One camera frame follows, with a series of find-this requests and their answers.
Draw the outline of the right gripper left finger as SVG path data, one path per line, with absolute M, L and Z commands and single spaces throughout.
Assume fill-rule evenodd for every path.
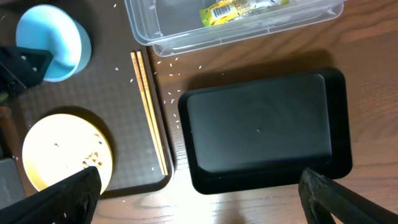
M 1 224 L 90 224 L 100 191 L 98 169 L 91 166 L 1 209 Z

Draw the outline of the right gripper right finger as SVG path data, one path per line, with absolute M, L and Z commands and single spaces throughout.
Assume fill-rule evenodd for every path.
M 308 223 L 397 223 L 397 214 L 314 170 L 305 169 L 298 185 Z

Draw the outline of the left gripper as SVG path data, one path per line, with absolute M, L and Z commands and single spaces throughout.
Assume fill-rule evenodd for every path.
M 52 59 L 48 50 L 1 47 L 1 94 L 17 96 L 39 85 Z

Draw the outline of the light blue saucer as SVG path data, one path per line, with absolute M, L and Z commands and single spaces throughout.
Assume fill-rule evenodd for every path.
M 41 4 L 27 10 L 16 28 L 18 47 L 48 50 L 53 59 L 44 75 L 46 82 L 61 82 L 88 65 L 91 40 L 83 26 L 58 7 Z

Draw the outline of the green yellow snack wrapper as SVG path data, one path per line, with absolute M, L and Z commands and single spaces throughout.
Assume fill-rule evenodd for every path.
M 200 9 L 200 17 L 205 27 L 224 24 L 242 19 L 250 13 L 270 7 L 288 4 L 289 0 L 224 0 L 217 1 L 206 9 Z

